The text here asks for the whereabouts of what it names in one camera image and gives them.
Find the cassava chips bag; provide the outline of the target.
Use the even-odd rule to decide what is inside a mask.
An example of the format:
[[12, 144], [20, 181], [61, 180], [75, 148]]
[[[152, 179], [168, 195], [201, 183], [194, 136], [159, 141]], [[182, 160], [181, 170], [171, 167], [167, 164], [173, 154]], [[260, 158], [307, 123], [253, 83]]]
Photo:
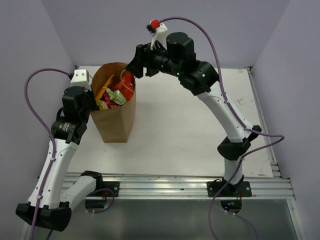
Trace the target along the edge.
[[112, 91], [119, 90], [127, 101], [130, 101], [135, 92], [135, 77], [128, 71], [123, 70], [119, 81], [111, 87]]

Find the orange Kettle chips bag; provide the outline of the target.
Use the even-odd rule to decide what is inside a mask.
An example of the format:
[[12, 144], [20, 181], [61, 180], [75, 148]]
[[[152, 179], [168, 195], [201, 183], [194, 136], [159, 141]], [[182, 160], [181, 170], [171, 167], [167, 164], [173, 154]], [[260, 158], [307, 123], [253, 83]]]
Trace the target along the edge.
[[103, 87], [100, 89], [100, 91], [98, 92], [98, 94], [96, 95], [95, 97], [95, 100], [96, 101], [99, 101], [102, 96], [104, 95], [104, 92], [106, 91], [106, 89], [108, 88], [108, 86], [110, 85], [113, 77], [115, 76], [115, 74], [112, 74], [108, 79], [107, 81], [104, 83]]

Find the colourful fruit candy packet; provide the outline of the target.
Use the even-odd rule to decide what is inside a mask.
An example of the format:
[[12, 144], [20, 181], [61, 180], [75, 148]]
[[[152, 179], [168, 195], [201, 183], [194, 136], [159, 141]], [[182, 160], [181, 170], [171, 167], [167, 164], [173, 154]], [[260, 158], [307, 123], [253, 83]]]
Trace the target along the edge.
[[108, 103], [106, 101], [103, 101], [103, 100], [97, 100], [96, 104], [98, 105], [100, 111], [104, 111], [104, 110], [107, 110], [107, 109], [110, 108]]

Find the small green candy packet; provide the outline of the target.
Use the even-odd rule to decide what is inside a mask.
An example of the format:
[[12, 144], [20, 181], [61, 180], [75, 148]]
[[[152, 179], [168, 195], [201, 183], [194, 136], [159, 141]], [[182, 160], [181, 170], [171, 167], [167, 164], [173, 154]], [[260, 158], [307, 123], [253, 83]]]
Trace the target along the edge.
[[106, 93], [108, 94], [110, 100], [116, 103], [117, 105], [122, 106], [127, 102], [127, 99], [121, 93], [120, 90], [112, 91], [110, 88], [107, 88]]

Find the brown paper bag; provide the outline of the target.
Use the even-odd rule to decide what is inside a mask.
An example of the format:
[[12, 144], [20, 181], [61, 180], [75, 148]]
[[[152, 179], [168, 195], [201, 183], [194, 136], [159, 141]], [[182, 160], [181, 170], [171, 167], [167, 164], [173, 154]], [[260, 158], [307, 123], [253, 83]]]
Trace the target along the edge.
[[[112, 89], [120, 80], [120, 74], [126, 70], [126, 63], [112, 62], [102, 65], [93, 76], [91, 88], [94, 96], [98, 94], [108, 78], [114, 77], [107, 88]], [[93, 122], [104, 143], [126, 143], [134, 125], [136, 115], [136, 81], [131, 100], [124, 105], [109, 105], [109, 109], [91, 112]]]

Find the pink silver chips bag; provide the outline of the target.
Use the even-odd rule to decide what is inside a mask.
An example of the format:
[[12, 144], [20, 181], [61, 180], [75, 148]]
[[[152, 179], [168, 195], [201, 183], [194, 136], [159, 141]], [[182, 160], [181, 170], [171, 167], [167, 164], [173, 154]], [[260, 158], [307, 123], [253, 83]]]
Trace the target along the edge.
[[113, 100], [111, 100], [111, 98], [110, 98], [107, 90], [108, 90], [108, 88], [106, 88], [105, 91], [103, 92], [103, 99], [104, 99], [104, 101], [106, 102], [106, 104], [107, 104], [108, 106], [116, 105], [116, 103], [115, 103]]

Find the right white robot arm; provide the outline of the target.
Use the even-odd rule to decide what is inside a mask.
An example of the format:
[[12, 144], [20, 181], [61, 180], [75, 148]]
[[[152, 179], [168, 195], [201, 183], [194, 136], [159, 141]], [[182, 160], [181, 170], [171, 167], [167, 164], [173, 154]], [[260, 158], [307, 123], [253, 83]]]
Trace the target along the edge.
[[224, 158], [223, 192], [235, 196], [244, 180], [240, 158], [262, 131], [259, 125], [241, 126], [223, 99], [219, 75], [206, 61], [196, 59], [194, 41], [186, 33], [174, 32], [166, 37], [166, 47], [159, 41], [136, 46], [132, 61], [125, 68], [140, 79], [159, 72], [177, 77], [179, 83], [198, 97], [213, 113], [226, 132], [217, 150]]

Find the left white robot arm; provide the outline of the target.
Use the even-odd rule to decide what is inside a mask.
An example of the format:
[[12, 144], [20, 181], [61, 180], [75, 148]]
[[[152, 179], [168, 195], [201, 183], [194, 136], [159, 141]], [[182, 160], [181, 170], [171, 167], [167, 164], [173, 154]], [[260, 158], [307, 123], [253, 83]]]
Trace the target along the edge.
[[62, 108], [49, 132], [48, 154], [39, 180], [26, 203], [17, 205], [15, 213], [29, 225], [62, 232], [72, 211], [83, 198], [103, 193], [102, 174], [84, 171], [76, 183], [62, 191], [71, 159], [87, 130], [91, 111], [97, 110], [91, 87], [71, 86], [62, 96]]

